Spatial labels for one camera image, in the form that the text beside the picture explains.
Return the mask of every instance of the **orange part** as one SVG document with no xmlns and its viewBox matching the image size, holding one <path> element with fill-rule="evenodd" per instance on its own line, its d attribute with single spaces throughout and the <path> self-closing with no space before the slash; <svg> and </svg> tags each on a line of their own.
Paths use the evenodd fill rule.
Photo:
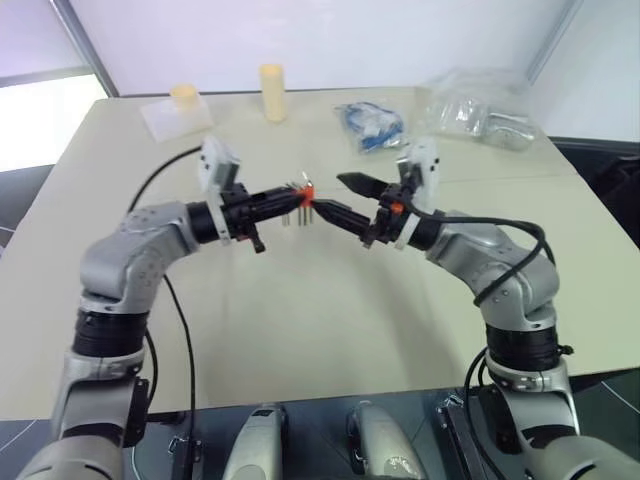
<svg viewBox="0 0 640 480">
<path fill-rule="evenodd" d="M 391 212 L 396 215 L 401 215 L 402 212 L 404 212 L 404 205 L 402 205 L 400 202 L 393 202 L 391 204 Z"/>
<path fill-rule="evenodd" d="M 298 193 L 304 195 L 304 200 L 302 201 L 300 206 L 310 207 L 311 201 L 313 200 L 313 196 L 315 195 L 313 185 L 307 185 L 306 187 L 302 187 L 300 190 L 298 190 Z"/>
</svg>

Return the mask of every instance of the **clear plastic bag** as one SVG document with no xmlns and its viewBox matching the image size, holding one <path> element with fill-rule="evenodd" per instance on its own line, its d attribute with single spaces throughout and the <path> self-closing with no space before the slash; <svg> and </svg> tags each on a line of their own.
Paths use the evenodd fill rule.
<svg viewBox="0 0 640 480">
<path fill-rule="evenodd" d="M 358 150 L 371 152 L 379 148 L 406 145 L 404 122 L 400 115 L 370 102 L 356 102 L 336 107 L 343 125 L 358 142 Z"/>
<path fill-rule="evenodd" d="M 507 70 L 452 70 L 428 84 L 427 131 L 525 150 L 538 136 L 528 115 L 529 84 Z"/>
</svg>

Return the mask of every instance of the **table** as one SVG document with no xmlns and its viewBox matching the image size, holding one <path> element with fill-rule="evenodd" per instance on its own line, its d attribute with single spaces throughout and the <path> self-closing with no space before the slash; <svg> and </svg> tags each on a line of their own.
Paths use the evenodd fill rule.
<svg viewBox="0 0 640 480">
<path fill-rule="evenodd" d="M 215 133 L 243 160 L 251 191 L 300 178 L 319 197 L 372 214 L 375 202 L 335 180 L 344 171 L 397 178 L 397 152 L 361 156 L 333 107 L 369 100 L 400 111 L 420 133 L 412 88 L 296 92 L 289 119 L 267 123 L 255 94 L 207 97 Z M 138 113 L 153 98 L 96 102 L 0 261 L 0 419 L 51 412 L 70 344 L 84 250 L 113 231 L 142 181 L 202 134 L 156 144 Z M 572 374 L 637 366 L 636 247 L 546 138 L 524 153 L 439 139 L 438 204 L 540 223 L 558 259 L 556 305 Z M 195 159 L 151 185 L 143 204 L 201 200 Z M 194 337 L 198 408 L 461 385 L 485 344 L 467 288 L 416 251 L 371 251 L 316 217 L 312 226 L 260 225 L 267 252 L 247 242 L 201 251 L 171 267 Z M 530 245 L 514 232 L 514 238 Z M 152 411 L 188 406 L 187 355 L 164 286 L 149 328 L 159 351 Z M 150 374 L 150 362 L 144 372 Z"/>
</svg>

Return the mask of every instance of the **gray floor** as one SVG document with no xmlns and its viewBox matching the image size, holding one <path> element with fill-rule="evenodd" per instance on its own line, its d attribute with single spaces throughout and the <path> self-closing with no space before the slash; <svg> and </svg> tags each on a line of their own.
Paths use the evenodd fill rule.
<svg viewBox="0 0 640 480">
<path fill-rule="evenodd" d="M 36 167 L 0 173 L 0 225 L 9 228 L 18 225 L 49 171 L 50 167 Z M 6 245 L 9 239 L 9 234 L 0 231 L 0 245 Z M 607 384 L 640 409 L 640 370 L 612 378 Z M 436 441 L 442 432 L 433 418 L 435 405 L 445 395 L 444 392 L 429 392 L 367 397 L 385 406 L 413 439 L 431 479 L 446 478 Z M 285 475 L 288 478 L 350 475 L 346 461 L 344 418 L 359 400 L 338 398 L 287 404 L 292 439 L 285 457 Z M 640 460 L 640 415 L 601 384 L 576 394 L 576 405 L 583 433 L 602 438 Z M 251 407 L 238 407 L 198 413 L 198 430 L 205 442 L 204 479 L 220 478 L 233 439 L 250 411 Z M 47 443 L 48 421 L 40 420 L 16 441 L 6 445 L 30 423 L 0 422 L 0 479 L 14 478 L 27 460 Z M 482 431 L 480 418 L 477 418 L 477 423 Z M 147 435 L 137 448 L 137 463 L 145 478 L 169 478 L 171 457 L 167 454 L 167 446 L 170 439 L 181 431 L 181 427 L 148 427 Z M 487 448 L 510 478 L 522 478 L 517 457 L 505 458 L 492 445 Z M 130 451 L 125 455 L 126 478 L 133 480 Z"/>
</svg>

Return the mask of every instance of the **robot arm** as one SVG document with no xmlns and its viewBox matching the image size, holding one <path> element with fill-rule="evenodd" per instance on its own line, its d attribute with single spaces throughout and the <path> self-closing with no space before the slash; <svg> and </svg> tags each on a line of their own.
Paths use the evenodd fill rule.
<svg viewBox="0 0 640 480">
<path fill-rule="evenodd" d="M 264 250 L 256 224 L 294 210 L 305 198 L 289 187 L 250 195 L 240 183 L 227 185 L 220 196 L 228 238 L 250 239 L 256 252 Z M 75 337 L 52 417 L 55 441 L 19 479 L 122 478 L 121 448 L 144 435 L 148 381 L 138 374 L 158 285 L 174 261 L 219 239 L 215 223 L 205 202 L 146 207 L 89 248 Z"/>
<path fill-rule="evenodd" d="M 567 367 L 561 358 L 571 349 L 558 345 L 556 334 L 552 299 L 559 281 L 553 263 L 538 255 L 483 295 L 529 252 L 495 225 L 463 223 L 471 219 L 459 212 L 436 211 L 420 217 L 411 213 L 413 202 L 407 199 L 424 185 L 423 167 L 405 159 L 399 164 L 399 184 L 362 173 L 338 176 L 350 190 L 378 200 L 373 222 L 332 200 L 315 200 L 312 205 L 326 221 L 357 235 L 367 248 L 380 241 L 425 251 L 429 261 L 478 295 L 486 325 L 485 361 L 495 382 L 480 393 L 483 411 L 490 431 L 494 424 L 509 424 L 511 443 L 504 444 L 504 430 L 494 442 L 505 453 L 523 452 L 530 477 L 640 477 L 635 461 L 604 442 L 580 436 Z"/>
</svg>

